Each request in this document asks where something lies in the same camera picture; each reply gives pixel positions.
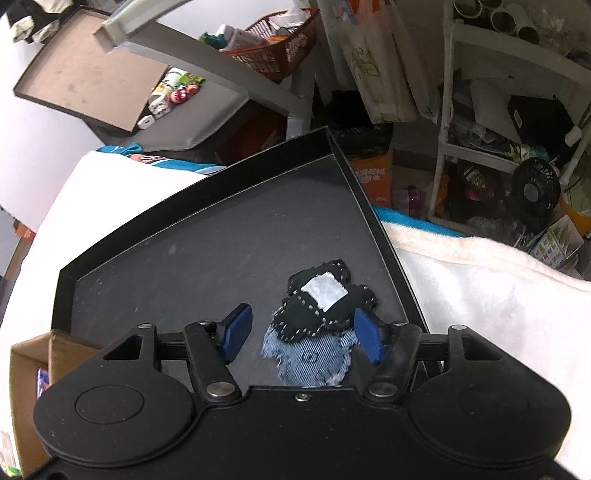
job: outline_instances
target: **white wall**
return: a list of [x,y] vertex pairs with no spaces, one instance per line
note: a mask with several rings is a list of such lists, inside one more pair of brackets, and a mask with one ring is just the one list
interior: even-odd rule
[[223,23],[245,28],[265,15],[292,6],[293,0],[193,0],[159,22],[199,38],[203,32],[214,34]]
[[18,236],[12,227],[13,218],[0,211],[0,275],[4,276],[17,247]]
[[34,231],[82,155],[102,145],[82,120],[14,96],[37,50],[12,43],[0,19],[0,205]]

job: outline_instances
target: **blue gripper pad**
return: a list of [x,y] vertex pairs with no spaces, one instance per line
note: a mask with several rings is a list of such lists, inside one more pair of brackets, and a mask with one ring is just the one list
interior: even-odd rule
[[381,363],[388,347],[384,342],[384,333],[387,332],[388,326],[377,315],[356,309],[353,328],[369,360],[375,365]]
[[219,352],[226,362],[233,362],[251,334],[252,307],[246,303],[240,304],[222,323],[225,331]]

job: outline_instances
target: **small black fan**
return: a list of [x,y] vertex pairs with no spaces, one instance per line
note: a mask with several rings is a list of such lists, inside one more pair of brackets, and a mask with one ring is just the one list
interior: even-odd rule
[[507,211],[538,234],[560,198],[558,175],[548,162],[529,158],[513,173],[511,192],[505,199]]

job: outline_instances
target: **black box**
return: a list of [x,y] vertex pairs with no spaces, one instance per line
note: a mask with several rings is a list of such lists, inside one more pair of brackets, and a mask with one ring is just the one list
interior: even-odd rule
[[574,122],[560,100],[512,95],[507,108],[524,144],[544,147],[552,158],[565,155]]

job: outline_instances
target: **storage box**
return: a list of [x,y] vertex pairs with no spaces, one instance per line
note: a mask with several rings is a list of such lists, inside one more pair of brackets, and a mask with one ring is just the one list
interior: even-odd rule
[[584,244],[568,215],[563,216],[544,232],[531,255],[549,267],[559,268]]
[[93,356],[98,347],[82,344],[68,334],[52,330],[10,350],[9,394],[14,443],[23,475],[28,475],[47,459],[33,425],[37,401],[37,371],[49,372],[50,385]]
[[351,167],[373,205],[392,206],[392,161],[390,155],[352,160]]

